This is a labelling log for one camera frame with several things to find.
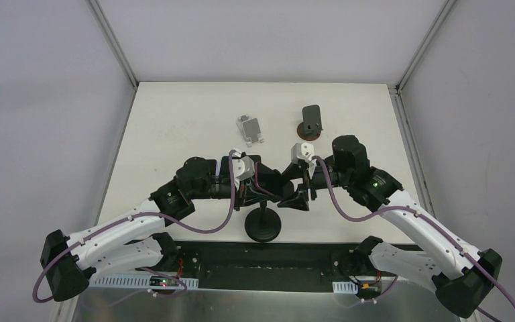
white cable tray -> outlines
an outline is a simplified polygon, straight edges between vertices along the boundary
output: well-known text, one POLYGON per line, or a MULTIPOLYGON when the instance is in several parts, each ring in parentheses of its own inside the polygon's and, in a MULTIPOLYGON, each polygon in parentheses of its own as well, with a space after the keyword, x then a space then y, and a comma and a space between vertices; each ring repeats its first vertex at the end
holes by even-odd
MULTIPOLYGON (((114 274, 109 275, 94 283, 90 284, 90 287, 104 287, 104 288, 152 288, 154 290, 176 290, 183 289, 182 286, 162 286, 162 285, 151 285, 151 278, 164 279, 157 275, 151 274, 114 274)), ((196 290, 198 289, 197 278, 179 278, 183 283, 186 284, 187 289, 196 290)))
POLYGON ((333 292, 337 294, 357 294, 358 285, 352 282, 333 282, 333 292))

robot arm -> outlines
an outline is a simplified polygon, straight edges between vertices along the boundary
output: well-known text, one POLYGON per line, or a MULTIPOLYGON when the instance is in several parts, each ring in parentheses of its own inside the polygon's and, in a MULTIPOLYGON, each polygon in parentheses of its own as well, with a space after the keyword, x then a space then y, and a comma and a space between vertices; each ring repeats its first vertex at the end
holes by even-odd
POLYGON ((180 220, 194 212, 195 199, 230 198, 233 209, 239 210, 260 201, 278 202, 293 193, 293 184, 278 171, 263 165, 259 156, 231 152, 232 170, 229 158, 223 157, 220 165, 216 160, 190 158, 170 182, 133 209, 67 236, 60 230, 49 234, 40 262, 46 269, 56 260, 46 272, 52 298, 70 299, 90 282, 113 272, 137 267, 169 268, 175 263, 178 251, 172 238, 160 232, 172 223, 182 224, 180 220), (260 169, 259 185, 253 179, 256 164, 260 169), (255 189, 256 186, 266 187, 268 194, 255 189), (145 237, 148 238, 129 244, 145 237), (59 258, 62 252, 66 255, 59 258))
MULTIPOLYGON (((235 210, 272 201, 279 207, 306 211, 309 199, 317 197, 317 189, 329 189, 332 194, 332 187, 339 186, 354 201, 401 229, 426 253, 420 256, 405 252, 371 236, 351 254, 356 266, 403 276, 435 292, 454 314, 470 316, 493 284, 430 222, 446 231, 494 278, 498 277, 501 257, 493 250, 480 252, 430 216, 394 177, 370 166, 366 148, 355 136, 338 137, 332 147, 333 155, 323 160, 314 155, 311 144, 296 144, 292 149, 292 163, 283 173, 263 165, 259 156, 239 152, 231 152, 220 164, 216 160, 190 158, 170 182, 117 218, 68 236, 60 230, 51 233, 46 238, 41 265, 50 266, 46 278, 54 300, 74 297, 90 281, 106 274, 144 266, 172 265, 176 245, 161 231, 172 223, 183 225, 179 221, 194 212, 192 201, 195 199, 231 198, 235 210), (299 177, 303 183, 294 191, 291 180, 299 177), (139 243, 130 244, 134 239, 149 235, 139 243)), ((337 210, 350 221, 361 221, 337 210)))
MULTIPOLYGON (((323 161, 319 162, 323 169, 317 167, 313 176, 304 177, 304 182, 310 182, 307 186, 310 195, 316 196, 315 189, 328 188, 328 182, 331 190, 332 186, 340 186, 354 201, 394 224, 425 252, 425 256, 405 252, 371 236, 354 250, 352 260, 363 264, 366 270, 376 269, 403 276, 434 292, 454 314, 469 317, 493 284, 465 256, 478 262, 495 279, 502 264, 501 257, 493 250, 481 252, 456 236, 420 207, 394 177, 370 166, 366 148, 355 136, 338 137, 333 140, 332 147, 333 155, 327 159, 314 157, 323 161), (463 251, 433 226, 456 241, 463 251)), ((301 168, 310 166, 305 161, 297 163, 301 168)), ((362 221, 348 217, 338 207, 337 210, 350 221, 362 221)))

red wire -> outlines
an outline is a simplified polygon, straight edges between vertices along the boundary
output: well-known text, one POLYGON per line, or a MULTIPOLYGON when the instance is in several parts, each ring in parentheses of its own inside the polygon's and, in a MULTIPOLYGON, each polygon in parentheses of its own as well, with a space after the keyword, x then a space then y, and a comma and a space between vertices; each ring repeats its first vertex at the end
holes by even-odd
POLYGON ((178 264, 180 267, 179 267, 179 268, 178 268, 178 270, 176 271, 175 278, 179 278, 179 277, 180 277, 180 274, 182 273, 182 269, 183 269, 183 267, 182 267, 182 264, 183 264, 182 258, 179 258, 176 262, 177 262, 177 264, 178 264))

round black base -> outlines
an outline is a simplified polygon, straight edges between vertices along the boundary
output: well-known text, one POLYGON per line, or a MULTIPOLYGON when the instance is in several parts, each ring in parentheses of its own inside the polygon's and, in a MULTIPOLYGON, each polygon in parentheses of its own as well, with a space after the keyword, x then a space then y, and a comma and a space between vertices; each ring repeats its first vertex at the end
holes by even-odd
POLYGON ((274 240, 281 232, 281 219, 279 215, 266 208, 262 215, 260 208, 247 214, 244 223, 245 233, 256 242, 267 243, 274 240))

white tabletop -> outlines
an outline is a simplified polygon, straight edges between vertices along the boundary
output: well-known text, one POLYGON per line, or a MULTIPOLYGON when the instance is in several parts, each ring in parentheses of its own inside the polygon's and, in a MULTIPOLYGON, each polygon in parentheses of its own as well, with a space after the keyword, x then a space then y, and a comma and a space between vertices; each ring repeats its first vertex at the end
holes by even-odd
MULTIPOLYGON (((290 149, 303 142, 296 134, 301 109, 321 107, 323 129, 315 154, 332 154, 337 136, 354 134, 368 151, 371 164, 388 171, 416 198, 413 177, 386 85, 310 83, 141 83, 133 103, 99 218, 104 222, 149 197, 169 182, 192 156, 219 160, 232 148, 259 154, 264 164, 283 171, 290 149), (236 126, 244 114, 257 117, 265 142, 245 146, 236 126)), ((341 207, 360 217, 369 211, 342 189, 335 190, 341 207)), ((196 212, 183 222, 211 229, 224 220, 228 200, 194 201, 196 212)), ((275 242, 361 242, 369 235, 387 242, 412 243, 399 229, 376 217, 363 223, 344 220, 326 191, 310 203, 310 211, 277 208, 282 230, 275 242)), ((259 207, 234 212, 229 225, 212 235, 199 235, 177 225, 168 228, 175 240, 250 242, 245 216, 259 207)))

